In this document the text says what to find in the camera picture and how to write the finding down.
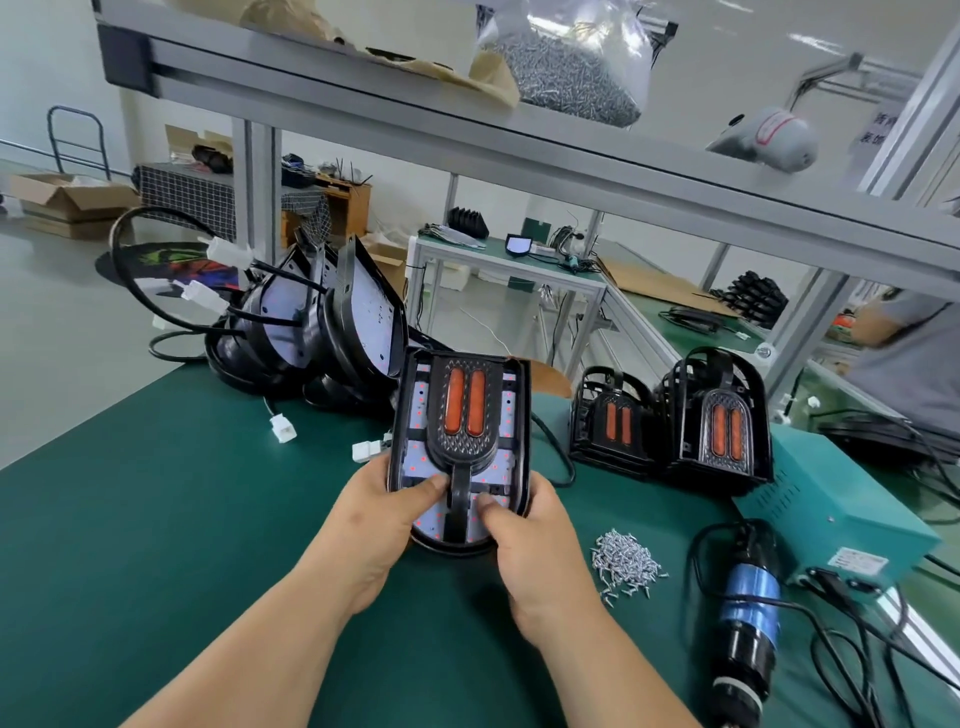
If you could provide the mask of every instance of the gray shirt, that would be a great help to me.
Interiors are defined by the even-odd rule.
[[[847,379],[918,425],[960,434],[960,304],[903,291],[880,310],[908,329],[863,352]]]

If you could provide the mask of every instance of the person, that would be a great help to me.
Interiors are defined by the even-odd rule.
[[[123,728],[305,726],[341,631],[380,594],[413,521],[447,487],[435,475],[388,493],[387,466],[384,456],[358,470],[291,571]],[[530,482],[528,518],[489,496],[480,516],[516,626],[540,651],[568,724],[698,726],[601,604],[553,486],[538,473]]]
[[[894,289],[860,309],[851,337],[868,348],[847,372],[852,384],[918,425],[960,436],[960,306]]]

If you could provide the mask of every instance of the clear plastic bag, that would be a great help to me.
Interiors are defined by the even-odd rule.
[[[616,127],[647,103],[653,47],[629,0],[513,0],[480,33],[527,104]]]

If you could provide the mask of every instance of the display screen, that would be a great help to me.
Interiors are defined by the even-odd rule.
[[[526,255],[530,253],[530,247],[533,240],[529,237],[512,237],[507,240],[507,251],[514,255]]]

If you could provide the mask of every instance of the metal shelf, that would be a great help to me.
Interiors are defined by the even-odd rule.
[[[156,94],[484,182],[960,300],[957,221],[134,0]]]

